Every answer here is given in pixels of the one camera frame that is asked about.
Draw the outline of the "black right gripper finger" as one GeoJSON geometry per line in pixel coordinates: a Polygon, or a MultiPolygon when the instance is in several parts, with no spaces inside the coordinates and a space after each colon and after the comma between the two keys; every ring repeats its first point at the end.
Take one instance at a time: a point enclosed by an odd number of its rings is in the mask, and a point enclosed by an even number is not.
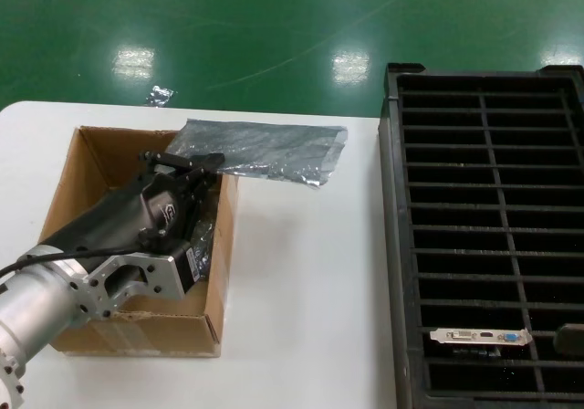
{"type": "Polygon", "coordinates": [[[566,323],[559,327],[553,338],[554,349],[563,355],[584,354],[584,324],[566,323]]]}

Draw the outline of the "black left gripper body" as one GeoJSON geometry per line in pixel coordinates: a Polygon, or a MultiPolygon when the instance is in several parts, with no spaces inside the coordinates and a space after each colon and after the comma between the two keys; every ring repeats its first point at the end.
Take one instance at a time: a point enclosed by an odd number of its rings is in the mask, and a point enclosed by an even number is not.
{"type": "Polygon", "coordinates": [[[186,243],[185,211],[176,180],[151,173],[106,193],[40,243],[70,257],[170,255],[186,243]]]}

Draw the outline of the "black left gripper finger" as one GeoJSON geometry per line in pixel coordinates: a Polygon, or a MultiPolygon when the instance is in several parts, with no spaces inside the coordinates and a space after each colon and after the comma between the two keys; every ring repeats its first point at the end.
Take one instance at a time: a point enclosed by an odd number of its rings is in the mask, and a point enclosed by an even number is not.
{"type": "Polygon", "coordinates": [[[167,152],[145,151],[139,154],[139,159],[150,167],[166,166],[176,170],[215,171],[224,163],[224,155],[218,152],[185,158],[167,152]]]}
{"type": "Polygon", "coordinates": [[[171,250],[188,243],[216,176],[205,171],[155,173],[141,191],[150,223],[139,232],[142,250],[171,250]]]}

